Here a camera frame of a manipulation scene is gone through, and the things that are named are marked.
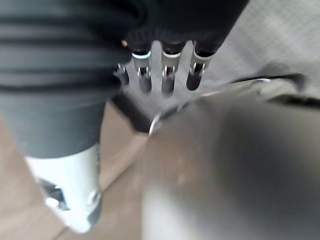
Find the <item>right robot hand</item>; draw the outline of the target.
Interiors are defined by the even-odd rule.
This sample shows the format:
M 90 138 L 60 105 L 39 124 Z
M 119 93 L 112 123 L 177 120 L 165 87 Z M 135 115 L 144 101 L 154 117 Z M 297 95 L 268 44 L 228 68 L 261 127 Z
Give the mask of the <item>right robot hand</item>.
M 106 102 L 129 84 L 152 90 L 152 44 L 161 44 L 161 91 L 171 95 L 193 43 L 194 91 L 246 0 L 3 0 L 0 115 L 46 205 L 83 234 L 98 222 L 98 149 Z

